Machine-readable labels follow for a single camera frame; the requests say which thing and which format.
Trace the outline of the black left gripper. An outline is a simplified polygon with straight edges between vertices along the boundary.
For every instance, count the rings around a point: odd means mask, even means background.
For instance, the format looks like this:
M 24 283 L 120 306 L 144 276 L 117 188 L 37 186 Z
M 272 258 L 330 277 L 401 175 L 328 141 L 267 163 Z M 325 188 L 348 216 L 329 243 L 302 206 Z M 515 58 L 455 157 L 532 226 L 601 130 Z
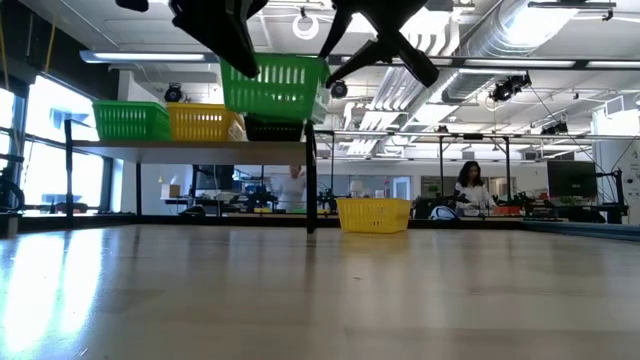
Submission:
M 248 78 L 259 74 L 253 47 L 245 33 L 249 18 L 262 10 L 268 0 L 170 0 L 173 23 L 184 29 L 207 29 L 203 44 Z

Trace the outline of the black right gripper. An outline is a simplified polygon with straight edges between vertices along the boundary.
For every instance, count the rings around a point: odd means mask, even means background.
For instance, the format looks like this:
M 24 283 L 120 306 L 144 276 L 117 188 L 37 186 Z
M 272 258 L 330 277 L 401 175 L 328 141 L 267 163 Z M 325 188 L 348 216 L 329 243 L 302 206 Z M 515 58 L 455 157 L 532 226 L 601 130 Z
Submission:
M 336 12 L 332 22 L 334 44 L 346 33 L 355 13 L 360 13 L 368 20 L 380 40 L 367 41 L 327 78 L 326 84 L 334 84 L 376 62 L 391 63 L 398 55 L 416 80 L 425 87 L 432 86 L 439 77 L 438 68 L 423 51 L 414 48 L 401 33 L 401 28 L 423 9 L 426 3 L 427 0 L 335 0 L 333 6 Z M 382 40 L 396 43 L 398 50 Z

